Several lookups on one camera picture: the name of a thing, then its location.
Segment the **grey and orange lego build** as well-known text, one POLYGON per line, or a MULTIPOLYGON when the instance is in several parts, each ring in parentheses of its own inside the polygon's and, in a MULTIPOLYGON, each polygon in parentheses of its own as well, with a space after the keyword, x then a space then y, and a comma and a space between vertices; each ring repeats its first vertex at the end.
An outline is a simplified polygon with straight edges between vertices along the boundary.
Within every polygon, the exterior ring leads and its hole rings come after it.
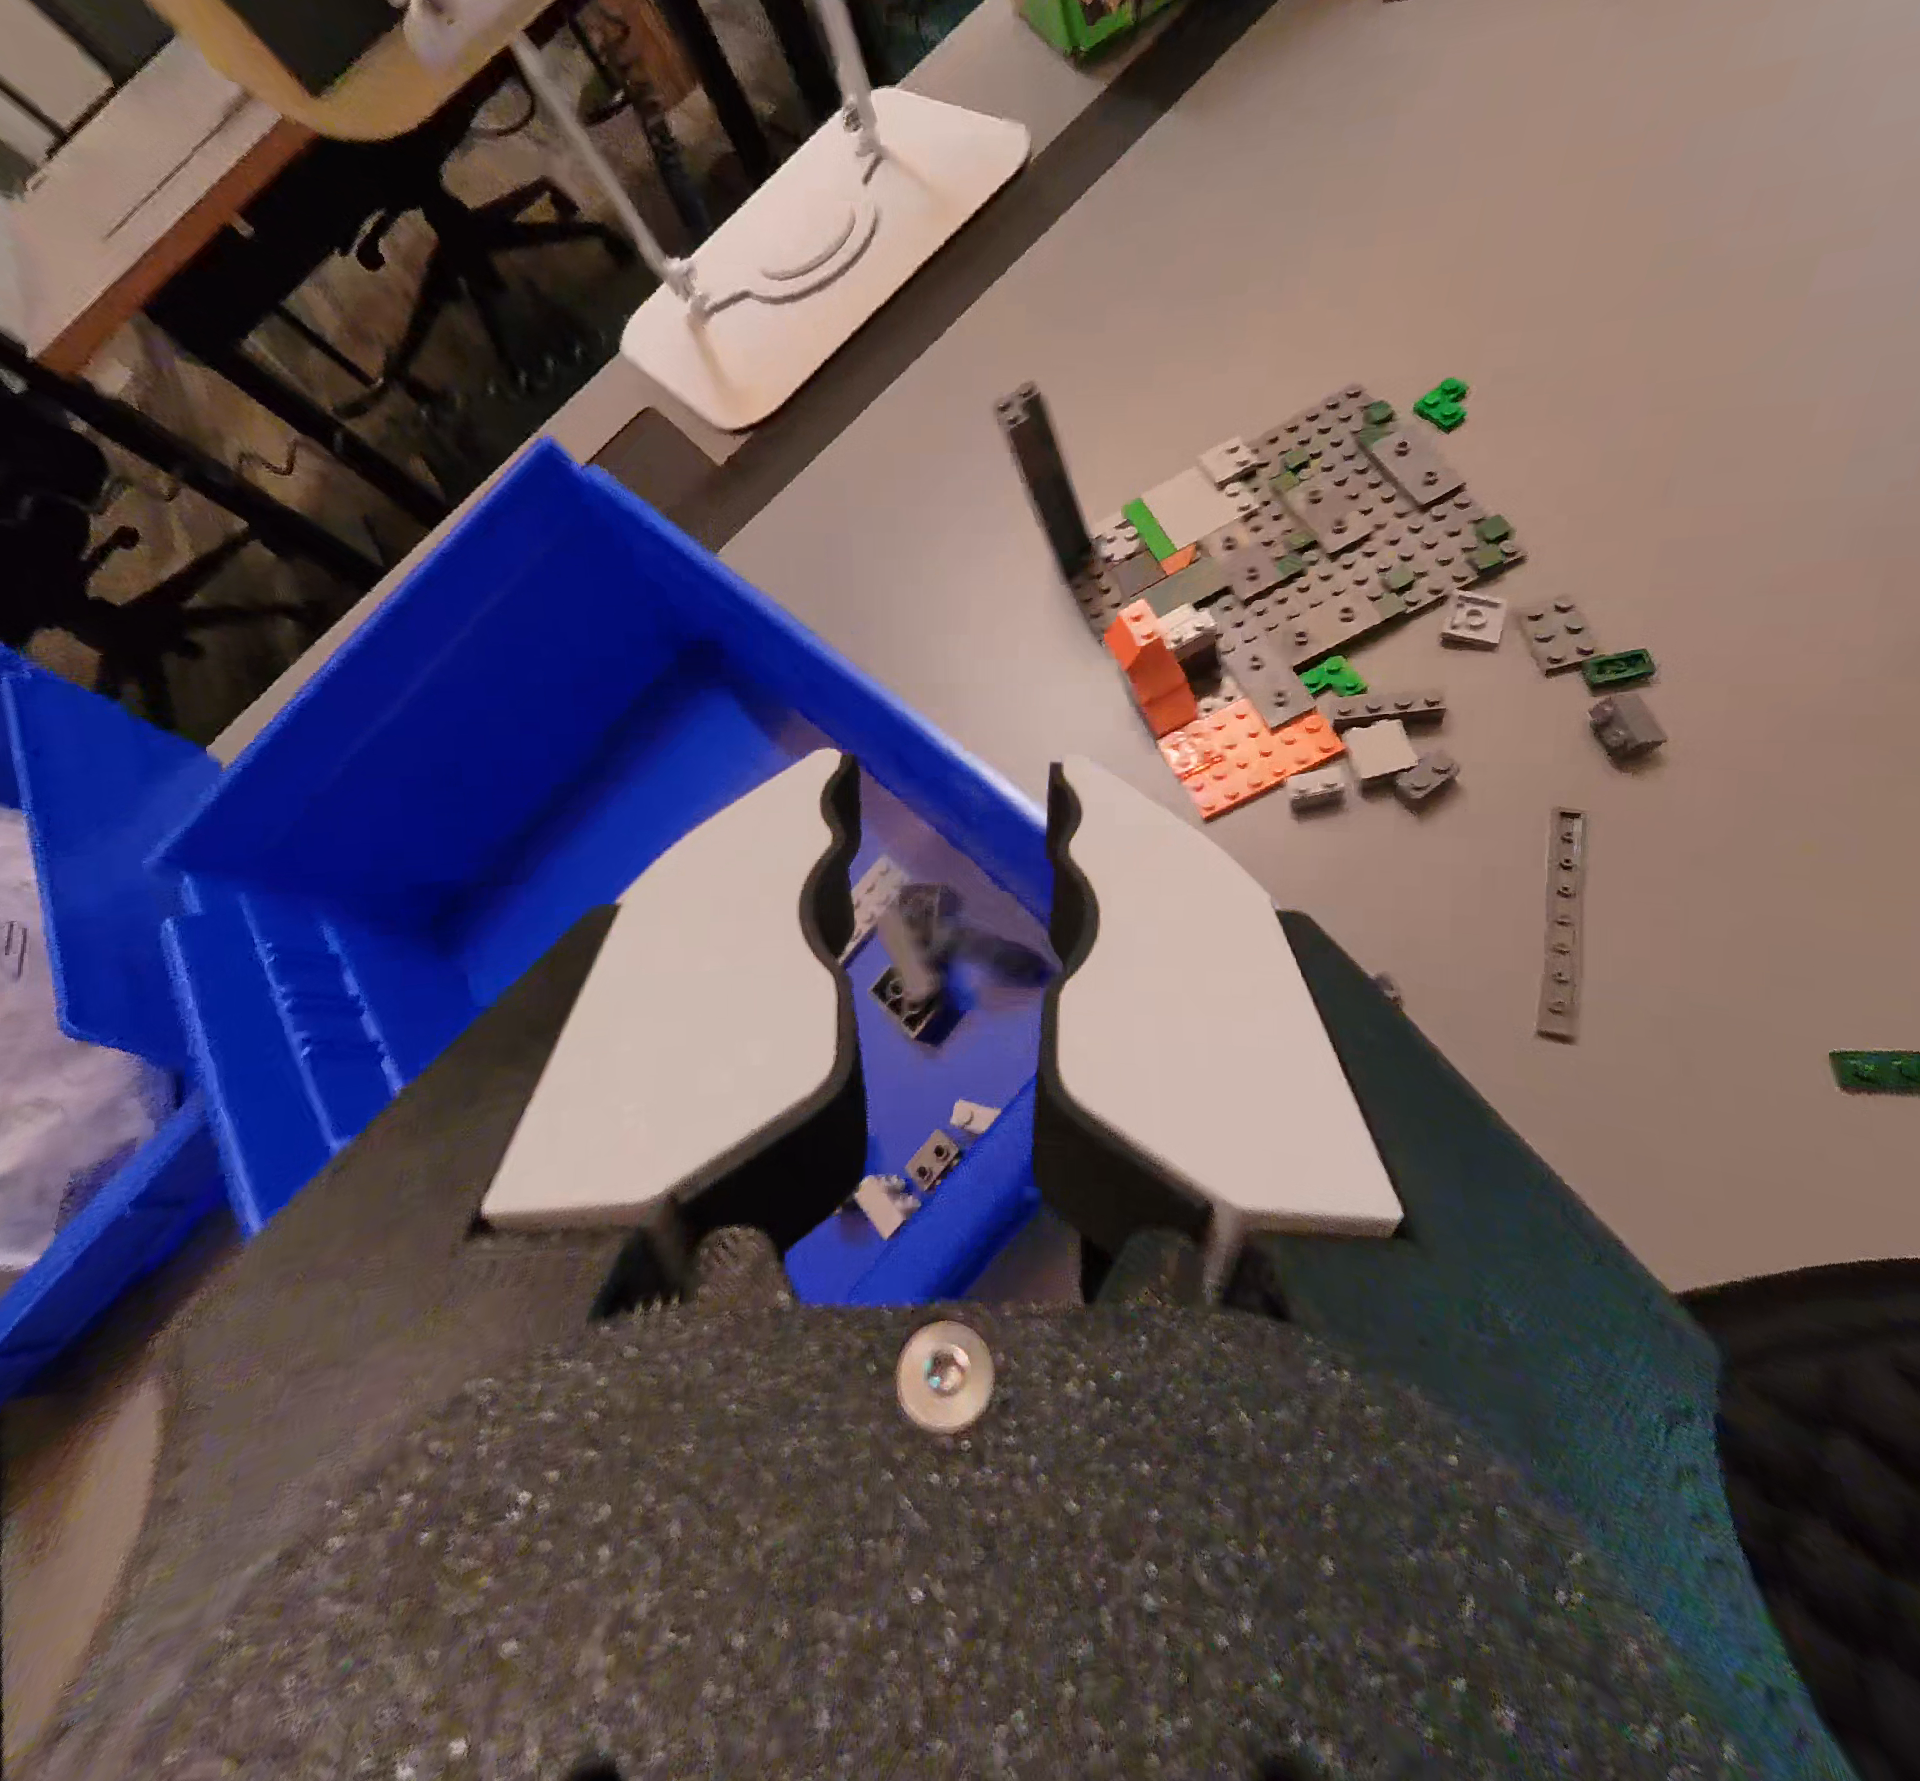
POLYGON ((1448 605, 1522 563, 1514 524, 1434 427, 1347 384, 1093 519, 1035 384, 998 435, 1069 593, 1201 819, 1338 766, 1342 733, 1300 670, 1448 605))

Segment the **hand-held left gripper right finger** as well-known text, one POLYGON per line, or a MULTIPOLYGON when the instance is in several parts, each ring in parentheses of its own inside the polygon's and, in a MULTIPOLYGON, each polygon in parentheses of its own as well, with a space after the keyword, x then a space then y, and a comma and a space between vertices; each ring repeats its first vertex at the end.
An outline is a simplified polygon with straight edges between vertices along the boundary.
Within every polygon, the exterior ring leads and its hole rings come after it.
POLYGON ((1269 894, 1083 755, 1050 768, 1046 855, 1041 1201, 1100 1251, 1394 1236, 1401 1196, 1269 894))

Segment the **blue plastic storage bin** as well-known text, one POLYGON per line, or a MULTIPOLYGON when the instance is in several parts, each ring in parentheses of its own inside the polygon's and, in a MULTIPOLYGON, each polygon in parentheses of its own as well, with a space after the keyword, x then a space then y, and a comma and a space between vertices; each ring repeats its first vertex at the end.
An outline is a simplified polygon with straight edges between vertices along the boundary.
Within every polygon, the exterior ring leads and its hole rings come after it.
POLYGON ((11 1404, 225 1201, 161 952, 178 886, 160 840, 211 790, 203 750, 3 650, 2 799, 27 821, 60 1026, 173 1079, 176 1109, 2 1303, 11 1404))
MULTIPOLYGON (((810 751, 859 771, 849 879, 890 856, 1025 950, 1037 809, 611 479, 534 449, 161 841, 161 928, 228 1195, 257 1236, 566 932, 810 751)), ((972 1288, 1037 1206, 1039 1002, 962 959, 938 1049, 851 981, 865 1163, 905 1179, 956 1101, 1001 1109, 879 1241, 851 1195, 788 1251, 801 1300, 972 1288)))

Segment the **black office chair seat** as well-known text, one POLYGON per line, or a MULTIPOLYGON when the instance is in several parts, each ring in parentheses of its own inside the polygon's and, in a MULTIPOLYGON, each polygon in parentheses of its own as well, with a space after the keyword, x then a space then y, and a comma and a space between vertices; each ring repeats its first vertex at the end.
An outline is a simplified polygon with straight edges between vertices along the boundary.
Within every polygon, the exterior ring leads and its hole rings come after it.
POLYGON ((1918 1264, 1693 1288, 1770 1621, 1858 1777, 1918 1776, 1918 1264))

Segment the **long dark grey lego plate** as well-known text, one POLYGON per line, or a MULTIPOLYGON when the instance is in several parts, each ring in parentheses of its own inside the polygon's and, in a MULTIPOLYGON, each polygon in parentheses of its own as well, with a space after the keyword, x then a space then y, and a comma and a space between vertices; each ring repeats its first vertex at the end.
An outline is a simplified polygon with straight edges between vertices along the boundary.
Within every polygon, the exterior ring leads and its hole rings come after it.
POLYGON ((1587 840, 1583 809, 1550 809, 1545 959, 1534 1031, 1561 1044, 1577 1039, 1587 840))

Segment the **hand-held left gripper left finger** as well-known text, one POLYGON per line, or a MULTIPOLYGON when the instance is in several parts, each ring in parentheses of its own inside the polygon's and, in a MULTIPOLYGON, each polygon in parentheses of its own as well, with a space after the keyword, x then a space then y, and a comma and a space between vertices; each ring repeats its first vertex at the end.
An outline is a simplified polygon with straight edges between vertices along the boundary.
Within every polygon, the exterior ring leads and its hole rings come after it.
POLYGON ((829 1218, 865 1163, 857 833, 854 758, 810 751, 633 879, 481 1196, 491 1229, 798 1239, 829 1218))

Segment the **wooden office desk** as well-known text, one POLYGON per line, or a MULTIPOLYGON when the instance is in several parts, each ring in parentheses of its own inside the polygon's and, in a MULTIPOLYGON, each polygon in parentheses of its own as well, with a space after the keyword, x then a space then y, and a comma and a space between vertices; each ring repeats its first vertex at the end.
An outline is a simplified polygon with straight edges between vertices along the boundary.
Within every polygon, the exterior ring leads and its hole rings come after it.
POLYGON ((78 369, 312 138, 171 42, 3 200, 3 335, 78 369))

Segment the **dark grey six-stud lego plate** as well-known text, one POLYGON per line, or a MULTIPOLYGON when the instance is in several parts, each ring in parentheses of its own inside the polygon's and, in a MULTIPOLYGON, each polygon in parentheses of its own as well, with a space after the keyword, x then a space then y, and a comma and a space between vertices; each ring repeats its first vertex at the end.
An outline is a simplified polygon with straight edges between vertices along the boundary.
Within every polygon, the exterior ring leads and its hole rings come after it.
POLYGON ((1572 593, 1550 593, 1516 608, 1524 653, 1541 676, 1582 671, 1602 653, 1593 628, 1572 593))

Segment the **white stand base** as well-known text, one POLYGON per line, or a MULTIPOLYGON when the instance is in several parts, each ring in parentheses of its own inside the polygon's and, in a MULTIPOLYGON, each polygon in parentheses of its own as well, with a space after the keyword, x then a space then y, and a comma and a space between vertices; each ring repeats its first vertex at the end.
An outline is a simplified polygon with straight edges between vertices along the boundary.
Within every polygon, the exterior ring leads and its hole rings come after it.
POLYGON ((560 0, 145 0, 204 63, 329 140, 420 128, 509 51, 538 109, 611 209, 659 290, 620 350, 706 426, 780 411, 1029 159, 1016 120, 877 86, 849 0, 799 0, 824 33, 824 126, 689 254, 669 253, 564 99, 534 42, 560 0))

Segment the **dark grey lego brick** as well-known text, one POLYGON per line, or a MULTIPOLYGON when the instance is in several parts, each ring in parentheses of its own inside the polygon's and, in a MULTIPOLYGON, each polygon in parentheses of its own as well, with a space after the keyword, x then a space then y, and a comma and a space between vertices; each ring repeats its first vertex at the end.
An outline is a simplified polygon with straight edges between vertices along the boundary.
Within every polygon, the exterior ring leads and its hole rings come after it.
POLYGON ((962 916, 956 894, 944 884, 909 884, 881 908, 875 941, 884 955, 874 1000, 900 1033, 926 1049, 938 1049, 963 1016, 952 990, 952 969, 962 950, 962 916))

